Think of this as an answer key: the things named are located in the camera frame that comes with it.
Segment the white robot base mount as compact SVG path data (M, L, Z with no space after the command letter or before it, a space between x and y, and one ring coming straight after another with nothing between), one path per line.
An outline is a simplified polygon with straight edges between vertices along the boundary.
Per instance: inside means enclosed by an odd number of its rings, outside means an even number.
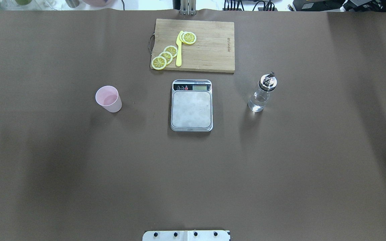
M143 241L231 241L227 230L146 231Z

